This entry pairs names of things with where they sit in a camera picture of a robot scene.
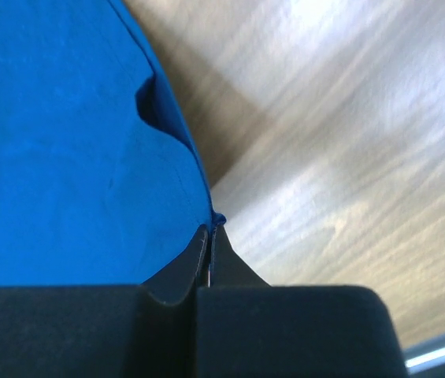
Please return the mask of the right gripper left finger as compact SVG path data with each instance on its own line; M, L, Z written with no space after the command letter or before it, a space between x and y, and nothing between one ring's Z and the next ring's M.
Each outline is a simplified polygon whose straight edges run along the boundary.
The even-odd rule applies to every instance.
M0 287L0 377L190 377L209 242L140 285Z

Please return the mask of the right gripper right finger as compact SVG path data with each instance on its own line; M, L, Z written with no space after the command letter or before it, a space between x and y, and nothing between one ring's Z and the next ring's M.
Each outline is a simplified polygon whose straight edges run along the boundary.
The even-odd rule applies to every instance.
M199 377L405 377L388 308L361 286L270 286L213 233L196 293Z

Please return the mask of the dark blue t-shirt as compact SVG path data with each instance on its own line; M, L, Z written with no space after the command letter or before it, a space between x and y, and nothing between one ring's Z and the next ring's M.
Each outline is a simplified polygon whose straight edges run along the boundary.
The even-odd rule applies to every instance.
M121 1L0 1L0 287L139 284L223 221Z

